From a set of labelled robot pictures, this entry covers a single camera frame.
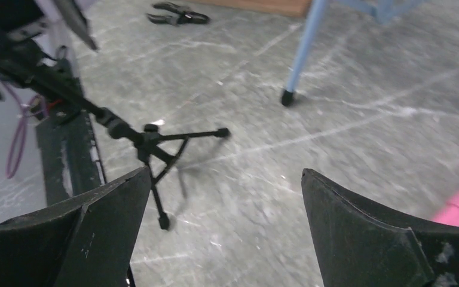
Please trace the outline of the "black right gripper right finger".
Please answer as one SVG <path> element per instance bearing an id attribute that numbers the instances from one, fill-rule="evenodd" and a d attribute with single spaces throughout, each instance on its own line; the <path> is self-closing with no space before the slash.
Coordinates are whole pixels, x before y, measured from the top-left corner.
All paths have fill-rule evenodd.
<path id="1" fill-rule="evenodd" d="M 313 169 L 301 187 L 325 286 L 459 286 L 459 227 L 399 212 Z"/>

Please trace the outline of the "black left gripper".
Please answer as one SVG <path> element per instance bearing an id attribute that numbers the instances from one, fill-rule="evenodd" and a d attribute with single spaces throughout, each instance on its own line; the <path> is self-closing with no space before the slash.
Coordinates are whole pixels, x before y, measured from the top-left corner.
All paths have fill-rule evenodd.
<path id="1" fill-rule="evenodd" d="M 0 79 L 16 87 L 67 87 L 68 76 L 42 63 L 43 51 L 32 40 L 15 39 L 12 34 L 23 26 L 47 23 L 46 31 L 69 28 L 91 50 L 98 46 L 82 9 L 74 0 L 54 0 L 58 12 L 39 16 L 35 1 L 0 1 Z"/>

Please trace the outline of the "black tripod mic stand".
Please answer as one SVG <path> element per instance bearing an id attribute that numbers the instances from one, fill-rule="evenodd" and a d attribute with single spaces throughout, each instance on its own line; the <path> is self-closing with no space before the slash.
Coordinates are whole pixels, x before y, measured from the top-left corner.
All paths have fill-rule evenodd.
<path id="1" fill-rule="evenodd" d="M 165 163 L 165 168 L 157 176 L 151 176 L 154 201 L 158 210 L 158 222 L 162 230 L 169 230 L 170 220 L 163 210 L 157 184 L 181 157 L 188 141 L 192 138 L 227 138 L 228 128 L 215 131 L 162 135 L 155 124 L 146 124 L 142 132 L 135 131 L 129 123 L 108 108 L 98 107 L 85 99 L 79 81 L 71 74 L 65 46 L 58 49 L 53 58 L 55 66 L 43 63 L 50 55 L 43 52 L 31 40 L 22 42 L 5 39 L 0 41 L 0 75 L 9 78 L 20 88 L 31 88 L 40 95 L 40 104 L 32 108 L 34 115 L 60 118 L 73 111 L 86 111 L 94 115 L 112 139 L 128 139 L 133 143 L 137 159 L 148 165 L 151 156 Z"/>

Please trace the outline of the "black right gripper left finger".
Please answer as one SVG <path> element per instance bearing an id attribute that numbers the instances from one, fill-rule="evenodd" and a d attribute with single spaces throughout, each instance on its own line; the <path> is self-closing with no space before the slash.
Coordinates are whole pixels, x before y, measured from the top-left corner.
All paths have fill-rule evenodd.
<path id="1" fill-rule="evenodd" d="M 0 286 L 127 286 L 150 187 L 142 167 L 0 223 Z"/>

